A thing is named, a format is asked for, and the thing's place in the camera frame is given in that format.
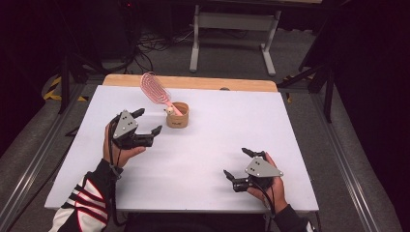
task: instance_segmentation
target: wooden cup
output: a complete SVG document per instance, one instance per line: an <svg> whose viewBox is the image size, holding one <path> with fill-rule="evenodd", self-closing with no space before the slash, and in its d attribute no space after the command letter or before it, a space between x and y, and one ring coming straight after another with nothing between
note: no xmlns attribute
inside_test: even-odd
<svg viewBox="0 0 410 232"><path fill-rule="evenodd" d="M190 116L190 108L183 102L174 102L173 105L181 111L182 116L167 115L166 124L173 129L182 129L188 125L188 119Z"/></svg>

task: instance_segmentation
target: hand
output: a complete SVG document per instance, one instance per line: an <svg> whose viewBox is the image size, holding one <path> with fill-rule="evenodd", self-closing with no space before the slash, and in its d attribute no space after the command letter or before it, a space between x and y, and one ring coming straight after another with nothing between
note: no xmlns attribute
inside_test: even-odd
<svg viewBox="0 0 410 232"><path fill-rule="evenodd" d="M265 154L267 162L272 166L277 167L269 154L267 152L265 152ZM258 188L249 187L248 192L254 197L261 200L263 203L265 202L264 195ZM276 214L282 211L287 206L287 202L284 198L283 180L281 179L281 177L273 177L272 189L268 188L266 190L266 193L269 195L269 198L271 198L272 202L275 202Z"/></svg>
<svg viewBox="0 0 410 232"><path fill-rule="evenodd" d="M110 162L109 158L109 147L108 147L108 129L109 125L105 127L105 139L103 142L103 159ZM129 150L120 150L114 143L112 143L112 157L114 164L118 167L124 167L130 158L135 157L136 155L143 153L145 147L136 147Z"/></svg>

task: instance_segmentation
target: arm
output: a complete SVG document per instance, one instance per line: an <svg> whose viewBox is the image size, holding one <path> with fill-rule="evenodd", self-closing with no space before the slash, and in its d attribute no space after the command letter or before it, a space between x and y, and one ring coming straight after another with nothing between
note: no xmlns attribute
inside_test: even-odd
<svg viewBox="0 0 410 232"><path fill-rule="evenodd" d="M274 161L268 153L266 160L272 166L276 167ZM264 194L257 188L248 188L248 192L262 202L265 202ZM315 231L307 218L299 217L292 207L286 202L284 196L284 186L281 177L274 177L272 186L266 190L269 198L275 205L274 221L282 232L302 232Z"/></svg>
<svg viewBox="0 0 410 232"><path fill-rule="evenodd" d="M112 144L117 172L127 161L144 152L144 147L120 151ZM103 157L94 172L88 172L76 185L69 199L57 211L50 231L102 231L110 218L111 180L115 178L109 165L108 126L105 127Z"/></svg>

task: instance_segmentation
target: desk foot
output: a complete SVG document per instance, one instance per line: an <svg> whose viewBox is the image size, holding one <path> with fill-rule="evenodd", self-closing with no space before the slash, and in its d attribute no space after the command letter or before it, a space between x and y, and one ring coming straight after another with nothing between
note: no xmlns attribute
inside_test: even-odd
<svg viewBox="0 0 410 232"><path fill-rule="evenodd" d="M190 72L196 73L198 68L199 48L192 48L192 55L190 56Z"/></svg>
<svg viewBox="0 0 410 232"><path fill-rule="evenodd" d="M263 59L265 60L266 69L268 70L268 75L275 76L277 72L275 71L274 63L272 62L271 54L268 51L265 51L265 44L260 45Z"/></svg>

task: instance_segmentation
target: white tabletop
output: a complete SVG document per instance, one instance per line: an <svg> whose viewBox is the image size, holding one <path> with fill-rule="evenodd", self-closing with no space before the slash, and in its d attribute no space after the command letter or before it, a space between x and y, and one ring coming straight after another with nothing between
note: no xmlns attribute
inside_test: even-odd
<svg viewBox="0 0 410 232"><path fill-rule="evenodd" d="M139 87L99 86L45 202L57 209L103 154L106 124L122 110L145 108L136 133L163 125L153 147L130 159L117 183L117 209L138 212L263 213L262 203L235 192L223 169L247 177L251 158L242 148L267 151L282 177L286 200L296 211L317 211L316 198L280 93L168 89L190 106L189 124L171 129L164 105Z"/></svg>

